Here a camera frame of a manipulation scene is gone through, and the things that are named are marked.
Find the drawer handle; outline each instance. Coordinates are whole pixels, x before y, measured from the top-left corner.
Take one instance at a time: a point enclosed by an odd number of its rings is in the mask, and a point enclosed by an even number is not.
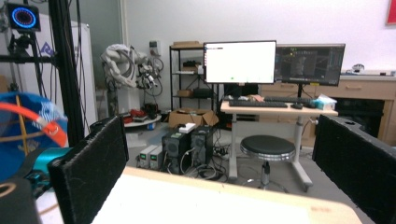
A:
[[[293,88],[294,87],[294,85],[290,85],[290,84],[280,84],[280,87],[281,88]]]
[[[361,90],[361,86],[346,86],[347,90],[358,91]]]

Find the black stool seat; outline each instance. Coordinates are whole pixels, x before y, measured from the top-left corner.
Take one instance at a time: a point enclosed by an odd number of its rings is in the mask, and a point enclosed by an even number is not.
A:
[[[241,142],[241,150],[253,158],[265,161],[284,161],[295,154],[294,144],[271,135],[252,135]]]

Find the keyboard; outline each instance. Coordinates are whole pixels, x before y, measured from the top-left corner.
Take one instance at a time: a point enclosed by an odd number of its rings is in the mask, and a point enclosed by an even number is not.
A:
[[[265,102],[284,102],[309,105],[312,104],[313,99],[304,97],[289,97],[289,96],[265,96]]]
[[[231,100],[230,106],[245,106],[245,107],[273,107],[273,108],[287,108],[288,105],[284,102],[258,102],[258,101],[243,101]]]

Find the white wall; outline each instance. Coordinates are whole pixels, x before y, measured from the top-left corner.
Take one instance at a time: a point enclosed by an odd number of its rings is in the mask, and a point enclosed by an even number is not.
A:
[[[169,108],[169,46],[174,41],[275,39],[279,44],[346,43],[343,69],[396,69],[389,0],[125,1],[127,44],[149,52],[160,40],[165,68],[160,108]]]

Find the blue light ring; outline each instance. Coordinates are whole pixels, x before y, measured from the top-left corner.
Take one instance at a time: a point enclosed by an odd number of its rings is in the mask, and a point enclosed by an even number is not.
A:
[[[32,21],[30,24],[23,24],[23,23],[20,23],[20,22],[17,20],[17,18],[16,18],[17,13],[19,13],[19,12],[27,13],[29,16],[31,16],[31,18],[33,19],[33,21]],[[34,27],[34,26],[35,26],[35,23],[36,23],[35,14],[34,14],[31,10],[29,10],[28,8],[25,8],[25,7],[17,7],[17,8],[15,8],[15,9],[12,11],[12,20],[14,20],[15,23],[17,23],[20,27],[25,28],[25,29],[30,29],[30,28]]]

